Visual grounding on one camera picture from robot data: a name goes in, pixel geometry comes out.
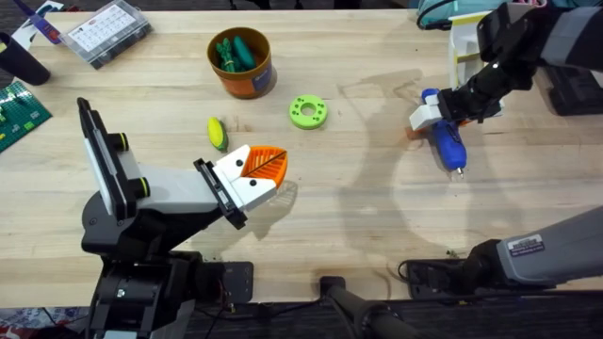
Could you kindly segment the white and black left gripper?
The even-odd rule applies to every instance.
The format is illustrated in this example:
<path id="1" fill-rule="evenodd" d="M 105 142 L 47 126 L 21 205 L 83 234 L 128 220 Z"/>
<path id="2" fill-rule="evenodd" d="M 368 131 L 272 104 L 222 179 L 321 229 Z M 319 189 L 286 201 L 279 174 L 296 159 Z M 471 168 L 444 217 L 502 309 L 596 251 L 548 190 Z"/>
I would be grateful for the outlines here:
<path id="1" fill-rule="evenodd" d="M 104 258 L 155 258 L 221 218 L 244 227 L 245 210 L 281 186 L 287 151 L 244 145 L 217 165 L 199 159 L 194 170 L 142 165 L 130 151 L 90 162 L 99 190 L 82 212 L 82 250 Z"/>

